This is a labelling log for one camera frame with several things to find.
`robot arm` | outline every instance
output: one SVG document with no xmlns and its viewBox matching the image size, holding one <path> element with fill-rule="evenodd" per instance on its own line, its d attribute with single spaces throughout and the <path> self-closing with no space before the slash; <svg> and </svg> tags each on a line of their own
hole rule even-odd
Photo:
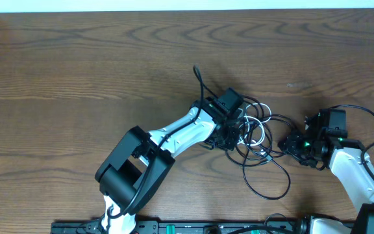
<svg viewBox="0 0 374 234">
<path fill-rule="evenodd" d="M 186 116 L 166 127 L 148 133 L 138 126 L 128 131 L 95 175 L 106 203 L 103 228 L 109 233 L 130 233 L 135 226 L 134 214 L 152 198 L 174 158 L 190 146 L 205 141 L 215 148 L 233 150 L 239 137 L 234 125 L 242 113 L 242 103 L 242 96 L 230 88 L 221 97 L 208 97 L 204 103 L 196 101 Z M 128 160 L 130 155 L 150 168 L 149 173 L 139 171 Z M 114 218 L 122 209 L 127 213 Z"/>
<path fill-rule="evenodd" d="M 358 211 L 353 229 L 337 220 L 311 216 L 306 225 L 307 233 L 374 233 L 374 167 L 367 153 L 362 159 L 364 146 L 361 142 L 347 139 L 347 136 L 345 111 L 323 109 L 306 119 L 304 135 L 293 132 L 279 144 L 282 151 L 302 165 L 318 170 L 329 168 Z"/>
</svg>

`wooden table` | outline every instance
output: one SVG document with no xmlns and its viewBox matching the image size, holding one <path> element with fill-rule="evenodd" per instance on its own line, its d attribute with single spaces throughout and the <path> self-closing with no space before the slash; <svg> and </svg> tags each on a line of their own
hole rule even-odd
<svg viewBox="0 0 374 234">
<path fill-rule="evenodd" d="M 199 98 L 192 66 L 217 93 L 233 87 L 293 118 L 350 103 L 374 111 L 374 10 L 0 14 L 0 233 L 48 233 L 55 220 L 104 213 L 94 174 L 135 125 L 151 130 Z M 351 138 L 374 119 L 347 111 Z M 275 144 L 288 130 L 271 123 Z M 370 151 L 374 164 L 374 148 Z M 222 151 L 185 151 L 141 215 L 263 220 L 271 213 L 356 217 L 328 171 L 278 162 L 292 185 L 256 197 Z M 267 195 L 285 175 L 248 171 Z"/>
</svg>

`black cable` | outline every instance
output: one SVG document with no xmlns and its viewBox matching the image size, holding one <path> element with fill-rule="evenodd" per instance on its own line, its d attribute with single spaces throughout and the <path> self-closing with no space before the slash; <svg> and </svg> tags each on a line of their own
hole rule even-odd
<svg viewBox="0 0 374 234">
<path fill-rule="evenodd" d="M 267 200 L 278 200 L 278 199 L 281 199 L 283 198 L 285 195 L 287 195 L 290 187 L 291 187 L 291 178 L 290 178 L 290 175 L 289 173 L 281 166 L 279 165 L 277 162 L 275 162 L 273 160 L 273 158 L 277 158 L 277 157 L 282 157 L 285 155 L 285 153 L 281 152 L 281 151 L 275 151 L 273 150 L 273 137 L 272 137 L 272 132 L 271 132 L 271 129 L 268 127 L 268 125 L 266 123 L 263 123 L 263 121 L 266 121 L 268 120 L 269 118 L 271 118 L 270 120 L 274 120 L 274 121 L 278 121 L 278 122 L 282 122 L 284 124 L 286 124 L 288 127 L 290 127 L 291 130 L 293 129 L 296 129 L 297 126 L 295 125 L 295 123 L 293 122 L 292 119 L 286 117 L 286 116 L 283 116 L 283 115 L 280 115 L 280 114 L 270 114 L 269 116 L 264 116 L 264 109 L 262 107 L 262 104 L 260 104 L 260 102 L 253 98 L 253 97 L 249 97 L 249 96 L 245 96 L 245 95 L 242 95 L 243 98 L 246 98 L 246 99 L 250 99 L 251 101 L 254 101 L 255 103 L 257 103 L 258 105 L 255 105 L 254 103 L 251 103 L 249 101 L 246 101 L 244 100 L 245 103 L 248 103 L 250 104 L 251 106 L 253 106 L 256 110 L 256 116 L 255 118 L 257 120 L 249 120 L 247 119 L 246 117 L 242 116 L 241 118 L 241 121 L 239 121 L 241 123 L 241 126 L 238 127 L 238 129 L 241 131 L 241 134 L 242 134 L 242 140 L 243 140 L 243 143 L 246 147 L 246 152 L 244 153 L 243 151 L 241 151 L 239 149 L 238 146 L 236 146 L 236 151 L 239 153 L 240 156 L 243 157 L 243 162 L 238 162 L 236 160 L 234 160 L 230 155 L 229 155 L 229 152 L 226 150 L 225 151 L 225 155 L 226 157 L 228 158 L 228 160 L 230 160 L 232 163 L 238 165 L 238 166 L 241 166 L 242 167 L 242 172 L 243 172 L 243 180 L 245 181 L 246 185 L 249 187 L 249 189 L 251 189 L 252 192 L 254 192 L 257 196 L 260 196 L 261 198 L 264 198 L 264 199 L 267 199 Z M 261 109 L 261 116 L 259 116 L 259 110 L 257 109 L 256 106 L 259 106 L 260 109 Z M 252 147 L 252 143 L 253 143 L 253 139 L 252 139 L 252 135 L 253 135 L 253 131 L 260 127 L 260 125 L 262 124 L 261 127 L 263 127 L 265 129 L 265 137 L 267 138 L 268 140 L 268 145 L 265 146 L 263 145 L 263 143 L 259 144 L 258 147 L 261 148 L 261 150 L 263 150 L 263 152 L 261 151 L 257 151 L 255 150 L 253 147 Z M 254 155 L 258 156 L 257 158 L 252 158 L 252 157 L 249 157 L 249 152 L 253 153 Z M 259 161 L 258 163 L 254 163 L 254 164 L 246 164 L 246 161 Z M 246 178 L 246 173 L 245 173 L 245 168 L 247 167 L 256 167 L 256 166 L 262 166 L 262 165 L 265 165 L 267 164 L 268 162 L 272 161 L 272 163 L 279 167 L 287 176 L 287 179 L 288 179 L 288 186 L 285 190 L 285 192 L 280 195 L 280 196 L 277 196 L 277 197 L 270 197 L 270 196 L 265 196 L 259 192 L 257 192 L 250 184 L 249 182 L 247 181 L 247 178 Z"/>
<path fill-rule="evenodd" d="M 285 220 L 287 221 L 287 223 L 289 223 L 290 224 L 290 226 L 292 227 L 292 228 L 294 228 L 294 225 L 287 219 L 287 217 L 285 216 L 285 215 L 283 215 L 283 214 L 281 214 L 281 213 L 273 213 L 273 214 L 271 214 L 271 215 L 269 215 L 266 219 L 265 219 L 265 222 L 264 222 L 264 225 L 265 226 L 268 226 L 268 220 L 270 219 L 270 218 L 272 218 L 273 216 L 282 216 L 282 217 L 284 217 L 285 218 Z"/>
<path fill-rule="evenodd" d="M 283 228 L 267 227 L 267 226 L 261 226 L 261 225 L 253 225 L 250 227 L 245 227 L 245 228 L 242 228 L 236 231 L 232 231 L 228 234 L 240 234 L 240 233 L 245 233 L 247 231 L 254 231 L 254 230 L 276 231 L 276 232 L 284 233 L 284 234 L 293 234 L 293 231 L 288 231 Z"/>
<path fill-rule="evenodd" d="M 194 75 L 197 77 L 197 79 L 199 80 L 199 82 L 200 82 L 201 84 L 203 84 L 203 87 L 204 87 L 204 88 L 205 88 L 209 93 L 211 93 L 215 98 L 218 98 L 218 96 L 215 95 L 215 93 L 213 93 L 213 91 L 211 91 L 211 89 L 207 88 L 207 86 L 204 84 L 204 82 L 203 82 L 203 80 L 202 80 L 202 78 L 201 78 L 200 70 L 199 70 L 199 68 L 198 68 L 196 65 L 194 65 L 194 67 L 193 67 L 193 71 L 194 71 Z"/>
<path fill-rule="evenodd" d="M 166 134 L 164 136 L 164 138 L 161 140 L 161 142 L 158 144 L 158 146 L 156 147 L 156 150 L 155 150 L 155 153 L 158 153 L 161 149 L 161 146 L 165 143 L 165 141 L 171 136 L 173 135 L 174 133 L 176 133 L 177 131 L 180 131 L 181 129 L 185 128 L 186 126 L 194 123 L 199 115 L 200 115 L 200 112 L 201 112 L 201 108 L 202 108 L 202 104 L 204 103 L 204 96 L 205 96 L 205 91 L 204 91 L 204 84 L 203 84 L 203 79 L 201 78 L 201 74 L 200 74 L 200 71 L 199 71 L 199 68 L 197 66 L 194 66 L 193 67 L 193 71 L 194 71 L 194 74 L 195 76 L 197 77 L 197 79 L 199 80 L 200 82 L 200 104 L 199 104 L 199 107 L 198 107 L 198 111 L 197 111 L 197 114 L 187 123 L 183 124 L 182 126 L 172 130 L 172 132 Z M 138 187 L 138 189 L 136 190 L 135 192 L 135 195 L 132 197 L 131 201 L 129 202 L 129 204 L 126 206 L 126 208 L 124 208 L 122 211 L 120 211 L 118 214 L 116 215 L 112 215 L 111 214 L 111 207 L 109 207 L 107 210 L 106 210 L 106 213 L 108 215 L 108 217 L 110 219 L 116 219 L 116 218 L 119 218 L 121 217 L 122 215 L 125 215 L 128 213 L 129 209 L 132 208 L 132 205 L 134 204 L 135 200 L 137 199 L 137 197 L 139 196 L 139 194 L 141 193 L 142 189 L 143 189 L 143 186 L 145 185 L 145 182 L 147 181 L 147 178 L 148 178 L 148 175 L 151 171 L 151 166 L 154 162 L 155 162 L 155 159 L 156 159 L 156 156 L 154 156 L 152 159 L 151 159 L 151 162 L 149 162 L 148 166 L 147 166 L 147 169 L 145 169 L 145 174 L 140 182 L 140 186 Z"/>
<path fill-rule="evenodd" d="M 372 112 L 371 110 L 365 108 L 365 107 L 361 107 L 361 106 L 357 106 L 357 105 L 337 105 L 337 106 L 333 106 L 333 107 L 330 107 L 331 109 L 335 109 L 335 108 L 342 108 L 342 107 L 350 107 L 350 108 L 356 108 L 356 109 L 360 109 L 362 111 L 366 111 L 368 112 L 369 114 L 371 114 L 373 117 L 374 117 L 374 112 Z M 364 159 L 364 155 L 366 154 L 367 150 L 370 150 L 370 148 L 372 148 L 374 146 L 374 142 L 372 142 L 370 145 L 368 145 L 367 147 L 365 147 L 363 150 L 362 150 L 362 154 L 360 155 L 360 160 L 361 160 L 361 163 L 362 165 L 364 166 L 364 169 L 366 170 L 366 172 L 369 174 L 370 178 L 372 178 L 372 180 L 374 181 L 374 175 L 373 173 L 371 172 L 369 166 L 368 166 L 368 162 L 369 161 L 366 161 Z"/>
<path fill-rule="evenodd" d="M 286 174 L 286 177 L 288 178 L 288 186 L 287 186 L 287 188 L 286 188 L 286 190 L 285 190 L 285 192 L 282 194 L 282 195 L 280 195 L 280 196 L 277 196 L 277 197 L 270 197 L 270 196 L 265 196 L 265 195 L 263 195 L 263 194 L 261 194 L 261 193 L 259 193 L 259 192 L 257 192 L 250 184 L 249 184 L 249 182 L 247 181 L 247 178 L 246 178 L 246 173 L 245 173 L 245 167 L 243 166 L 242 167 L 242 172 L 243 172 L 243 179 L 245 180 L 245 183 L 246 183 L 246 185 L 249 187 L 249 189 L 253 192 L 253 193 L 255 193 L 257 196 L 259 196 L 259 197 L 261 197 L 261 198 L 264 198 L 264 199 L 267 199 L 267 200 L 279 200 L 279 199 L 281 199 L 281 198 L 283 198 L 283 197 L 285 197 L 285 195 L 288 193 L 288 191 L 290 190 L 290 187 L 291 187 L 291 177 L 290 177 L 290 175 L 289 175 L 289 173 L 281 166 L 281 165 L 279 165 L 277 162 L 275 162 L 275 160 L 273 160 L 273 159 L 271 159 L 271 162 L 273 163 L 273 164 L 275 164 L 275 166 L 277 166 L 277 167 L 279 167 L 285 174 Z"/>
<path fill-rule="evenodd" d="M 262 112 L 262 117 L 261 117 L 261 119 L 263 119 L 263 118 L 264 118 L 264 108 L 262 107 L 262 105 L 260 104 L 260 102 L 259 102 L 257 99 L 255 99 L 255 98 L 253 98 L 253 97 L 250 97 L 250 96 L 248 96 L 248 95 L 244 95 L 244 94 L 242 94 L 242 97 L 243 97 L 243 98 L 247 98 L 247 99 L 249 99 L 249 100 L 251 100 L 251 101 L 254 101 L 255 103 L 258 103 L 258 105 L 259 105 L 259 107 L 260 107 L 260 110 L 261 110 L 261 112 Z"/>
</svg>

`white wall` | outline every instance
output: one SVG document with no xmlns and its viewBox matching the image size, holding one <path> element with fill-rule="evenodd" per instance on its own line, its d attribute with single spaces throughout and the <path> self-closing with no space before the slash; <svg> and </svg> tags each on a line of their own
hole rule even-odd
<svg viewBox="0 0 374 234">
<path fill-rule="evenodd" d="M 0 13 L 285 8 L 374 8 L 374 0 L 0 0 Z"/>
</svg>

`tangled cable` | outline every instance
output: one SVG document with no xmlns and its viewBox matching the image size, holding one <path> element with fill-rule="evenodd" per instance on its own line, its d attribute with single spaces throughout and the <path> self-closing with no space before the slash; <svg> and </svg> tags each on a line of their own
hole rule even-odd
<svg viewBox="0 0 374 234">
<path fill-rule="evenodd" d="M 242 95 L 244 102 L 247 104 L 245 108 L 243 108 L 242 113 L 239 117 L 239 124 L 238 129 L 241 131 L 241 135 L 239 137 L 238 144 L 236 145 L 236 151 L 239 153 L 240 156 L 243 157 L 243 162 L 239 162 L 234 160 L 230 155 L 229 152 L 226 150 L 225 154 L 226 157 L 234 164 L 237 164 L 238 166 L 242 167 L 242 174 L 243 174 L 243 180 L 245 181 L 246 185 L 249 187 L 249 189 L 255 193 L 257 196 L 267 199 L 267 200 L 278 200 L 283 198 L 289 191 L 291 186 L 291 178 L 289 173 L 277 162 L 275 162 L 275 158 L 279 158 L 285 155 L 285 153 L 281 151 L 275 151 L 273 150 L 273 137 L 272 132 L 269 126 L 267 125 L 270 121 L 278 121 L 286 124 L 288 127 L 290 127 L 291 130 L 294 130 L 297 128 L 297 126 L 294 124 L 294 122 L 283 115 L 280 114 L 272 114 L 272 111 L 270 107 L 264 103 L 259 102 L 257 99 Z M 253 107 L 256 114 L 254 116 L 248 114 L 248 108 Z M 264 108 L 267 108 L 269 115 L 265 115 Z M 253 138 L 253 133 L 256 129 L 260 130 L 260 138 L 258 140 Z M 268 140 L 268 145 L 264 145 L 264 141 Z M 239 145 L 245 145 L 246 152 L 243 152 L 238 146 Z M 250 157 L 249 153 L 252 153 L 256 157 Z M 258 161 L 254 164 L 246 164 L 247 161 Z M 258 191 L 256 191 L 248 182 L 246 178 L 246 168 L 247 167 L 256 167 L 256 166 L 262 166 L 269 162 L 272 162 L 275 166 L 280 168 L 288 178 L 288 186 L 285 190 L 285 192 L 277 197 L 271 197 L 266 196 Z"/>
</svg>

